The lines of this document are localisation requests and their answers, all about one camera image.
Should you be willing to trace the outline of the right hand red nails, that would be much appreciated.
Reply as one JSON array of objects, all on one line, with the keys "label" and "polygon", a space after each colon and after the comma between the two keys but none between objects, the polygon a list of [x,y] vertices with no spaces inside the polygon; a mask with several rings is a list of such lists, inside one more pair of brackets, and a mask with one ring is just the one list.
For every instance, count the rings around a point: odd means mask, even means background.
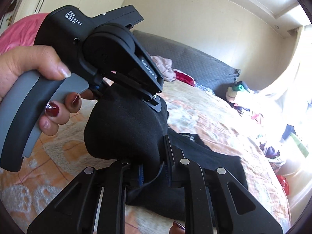
[{"label": "right hand red nails", "polygon": [[186,228],[177,221],[173,221],[169,234],[185,234]]}]

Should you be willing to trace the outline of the left hand red nails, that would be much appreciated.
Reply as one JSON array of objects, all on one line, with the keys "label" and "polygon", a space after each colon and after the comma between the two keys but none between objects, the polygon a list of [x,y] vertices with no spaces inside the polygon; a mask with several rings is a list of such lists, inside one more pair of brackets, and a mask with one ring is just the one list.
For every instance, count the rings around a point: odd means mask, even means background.
[{"label": "left hand red nails", "polygon": [[[31,70],[37,70],[49,80],[63,80],[71,76],[69,68],[54,48],[45,45],[15,47],[1,55],[1,100],[17,79]],[[91,90],[86,90],[81,94],[69,93],[63,104],[55,100],[48,102],[39,120],[40,130],[48,136],[55,135],[59,125],[66,124],[70,115],[80,110],[83,99],[94,100],[95,97]]]}]

